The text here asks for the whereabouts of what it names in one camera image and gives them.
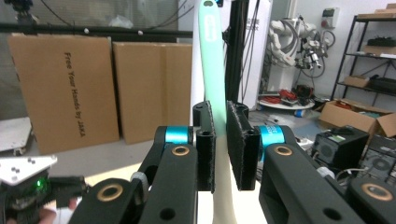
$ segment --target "metal plate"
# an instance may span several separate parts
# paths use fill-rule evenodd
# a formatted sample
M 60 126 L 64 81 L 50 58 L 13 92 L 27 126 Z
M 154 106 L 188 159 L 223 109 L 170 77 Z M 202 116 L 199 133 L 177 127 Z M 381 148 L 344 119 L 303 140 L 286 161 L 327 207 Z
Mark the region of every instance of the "metal plate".
M 0 180 L 15 186 L 51 167 L 56 156 L 0 159 Z
M 32 126 L 29 118 L 0 120 L 0 151 L 25 147 Z

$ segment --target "red object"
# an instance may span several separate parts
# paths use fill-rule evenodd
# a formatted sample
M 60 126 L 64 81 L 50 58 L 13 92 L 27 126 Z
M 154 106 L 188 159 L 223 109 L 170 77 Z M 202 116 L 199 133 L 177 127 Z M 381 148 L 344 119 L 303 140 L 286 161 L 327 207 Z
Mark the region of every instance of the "red object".
M 280 90 L 280 98 L 287 98 L 288 100 L 297 100 L 297 95 L 292 91 Z
M 263 96 L 260 101 L 264 101 L 268 104 L 280 104 L 281 100 L 278 96 Z

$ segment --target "cardboard box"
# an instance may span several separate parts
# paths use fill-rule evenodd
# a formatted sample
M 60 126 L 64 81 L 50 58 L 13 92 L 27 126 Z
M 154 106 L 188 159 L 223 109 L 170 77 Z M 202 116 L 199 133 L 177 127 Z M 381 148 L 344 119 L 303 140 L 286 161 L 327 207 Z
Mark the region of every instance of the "cardboard box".
M 396 18 L 396 13 L 358 14 L 358 19 L 389 19 L 389 18 Z
M 365 53 L 373 53 L 376 56 L 384 54 L 396 54 L 396 47 L 364 46 Z
M 120 139 L 107 38 L 8 39 L 41 154 Z
M 364 76 L 349 76 L 344 79 L 344 83 L 350 86 L 364 88 L 369 83 L 369 78 Z
M 395 113 L 348 99 L 343 99 L 341 102 L 349 105 L 351 110 L 337 106 L 339 101 L 330 101 L 324 106 L 319 119 L 336 127 L 350 125 L 369 133 L 371 136 L 375 133 L 382 133 L 386 137 L 396 135 Z M 361 112 L 376 113 L 380 117 L 375 119 L 363 115 Z
M 191 45 L 114 43 L 113 49 L 125 142 L 151 140 L 160 125 L 189 125 Z

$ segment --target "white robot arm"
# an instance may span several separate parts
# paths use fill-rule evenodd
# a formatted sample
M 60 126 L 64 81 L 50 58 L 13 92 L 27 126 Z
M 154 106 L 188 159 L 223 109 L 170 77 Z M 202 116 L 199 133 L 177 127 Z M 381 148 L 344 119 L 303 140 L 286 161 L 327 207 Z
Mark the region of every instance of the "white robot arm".
M 298 48 L 300 39 L 311 38 L 313 40 L 306 41 L 303 44 L 304 58 L 309 60 L 310 64 L 315 64 L 319 68 L 321 65 L 318 63 L 318 49 L 321 45 L 318 41 L 314 40 L 317 35 L 317 27 L 311 23 L 300 23 L 300 19 L 290 19 L 282 21 L 271 21 L 269 30 L 271 40 L 271 51 L 273 54 L 273 63 L 280 66 L 300 66 L 301 59 L 296 63 L 295 52 Z M 284 42 L 287 42 L 286 47 L 282 47 L 279 37 L 284 36 Z

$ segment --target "black equipment box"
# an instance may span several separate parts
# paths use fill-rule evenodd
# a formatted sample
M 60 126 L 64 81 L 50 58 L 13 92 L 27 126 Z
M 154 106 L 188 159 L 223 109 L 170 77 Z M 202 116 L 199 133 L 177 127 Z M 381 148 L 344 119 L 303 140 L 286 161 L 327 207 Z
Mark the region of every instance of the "black equipment box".
M 396 93 L 396 80 L 387 77 L 374 78 L 369 81 L 367 88 L 373 89 L 375 91 Z
M 369 134 L 352 126 L 331 129 L 316 136 L 312 155 L 335 173 L 358 168 Z
M 369 176 L 396 186 L 396 140 L 374 135 L 361 162 L 357 177 Z

